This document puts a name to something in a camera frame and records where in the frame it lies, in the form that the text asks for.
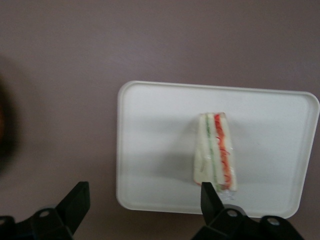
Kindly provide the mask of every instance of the white tray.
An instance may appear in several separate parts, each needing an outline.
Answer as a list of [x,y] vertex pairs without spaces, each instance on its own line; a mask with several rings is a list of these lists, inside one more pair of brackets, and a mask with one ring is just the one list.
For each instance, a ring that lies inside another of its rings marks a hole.
[[118,95],[117,199],[132,210],[201,214],[193,182],[200,113],[225,112],[250,217],[299,207],[319,101],[308,92],[132,81]]

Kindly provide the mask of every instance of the blurry object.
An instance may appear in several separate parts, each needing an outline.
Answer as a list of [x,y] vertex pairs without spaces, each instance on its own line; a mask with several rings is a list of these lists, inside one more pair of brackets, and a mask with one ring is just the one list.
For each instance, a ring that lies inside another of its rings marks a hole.
[[0,105],[5,105],[6,137],[0,141],[0,191],[34,178],[51,158],[53,139],[45,89],[17,60],[0,54]]
[[17,116],[7,88],[0,79],[0,158],[10,156],[17,146]]

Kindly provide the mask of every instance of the mauve background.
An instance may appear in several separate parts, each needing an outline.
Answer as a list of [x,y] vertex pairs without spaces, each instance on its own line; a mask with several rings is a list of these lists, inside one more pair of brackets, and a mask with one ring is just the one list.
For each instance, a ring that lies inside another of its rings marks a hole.
[[[319,98],[320,2],[1,1],[0,75],[21,141],[0,174],[0,215],[21,221],[89,181],[91,209],[76,240],[187,240],[201,215],[131,211],[116,200],[120,87],[141,80]],[[306,240],[320,236],[319,143],[317,130],[289,219]]]

